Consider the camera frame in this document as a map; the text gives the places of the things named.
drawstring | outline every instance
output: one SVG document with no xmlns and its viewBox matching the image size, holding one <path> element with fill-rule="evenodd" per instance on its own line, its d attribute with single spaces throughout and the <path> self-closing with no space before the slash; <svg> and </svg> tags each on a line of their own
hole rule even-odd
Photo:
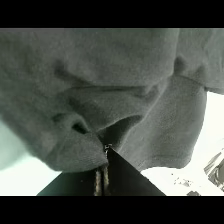
<svg viewBox="0 0 224 224">
<path fill-rule="evenodd" d="M 104 152 L 106 156 L 111 146 L 111 144 L 105 145 Z M 94 196 L 110 196 L 108 166 L 106 165 L 96 170 Z"/>
</svg>

gray fabric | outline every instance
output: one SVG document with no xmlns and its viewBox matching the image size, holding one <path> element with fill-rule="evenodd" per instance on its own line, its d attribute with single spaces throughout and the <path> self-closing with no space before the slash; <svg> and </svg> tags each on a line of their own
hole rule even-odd
<svg viewBox="0 0 224 224">
<path fill-rule="evenodd" d="M 0 112 L 55 170 L 190 160 L 206 90 L 222 93 L 223 29 L 0 29 Z"/>
</svg>

white surface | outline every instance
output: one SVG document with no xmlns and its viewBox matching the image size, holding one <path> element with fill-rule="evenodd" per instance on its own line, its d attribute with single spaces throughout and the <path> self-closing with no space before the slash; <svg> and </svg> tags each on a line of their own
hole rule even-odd
<svg viewBox="0 0 224 224">
<path fill-rule="evenodd" d="M 31 156 L 21 139 L 0 121 L 0 196 L 37 195 L 59 174 Z"/>
<path fill-rule="evenodd" d="M 186 195 L 189 188 L 175 180 L 190 180 L 191 189 L 203 196 L 224 196 L 224 192 L 215 187 L 205 175 L 203 169 L 213 156 L 224 148 L 224 96 L 208 93 L 205 120 L 202 131 L 194 148 L 191 162 L 184 169 L 157 167 L 142 172 L 161 191 L 169 196 Z"/>
</svg>

gray garment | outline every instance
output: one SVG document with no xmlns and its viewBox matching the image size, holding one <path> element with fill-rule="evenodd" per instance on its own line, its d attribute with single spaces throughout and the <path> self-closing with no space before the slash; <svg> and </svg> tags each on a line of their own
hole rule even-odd
<svg viewBox="0 0 224 224">
<path fill-rule="evenodd" d="M 0 112 L 55 170 L 183 167 L 206 90 L 222 93 L 223 29 L 0 30 Z"/>
</svg>

clothing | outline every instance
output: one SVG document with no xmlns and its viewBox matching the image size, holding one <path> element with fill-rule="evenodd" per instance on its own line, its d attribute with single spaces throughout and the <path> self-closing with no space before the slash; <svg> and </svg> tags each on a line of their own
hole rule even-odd
<svg viewBox="0 0 224 224">
<path fill-rule="evenodd" d="M 55 170 L 183 167 L 206 91 L 224 92 L 224 29 L 0 29 L 0 113 Z"/>
</svg>

